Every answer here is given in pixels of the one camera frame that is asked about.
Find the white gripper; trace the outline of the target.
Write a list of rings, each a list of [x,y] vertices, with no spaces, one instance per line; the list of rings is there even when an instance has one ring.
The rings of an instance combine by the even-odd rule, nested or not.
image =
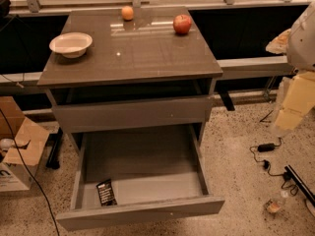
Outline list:
[[[315,106],[315,73],[298,73],[289,81],[281,109],[276,112],[271,132],[284,137],[292,132],[303,117]]]

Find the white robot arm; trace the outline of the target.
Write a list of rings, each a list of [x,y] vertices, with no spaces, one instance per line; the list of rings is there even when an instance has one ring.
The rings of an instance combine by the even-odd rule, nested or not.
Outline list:
[[[297,74],[283,78],[271,125],[277,137],[293,131],[315,106],[315,2],[311,2],[290,29],[275,37],[266,50],[284,54]]]

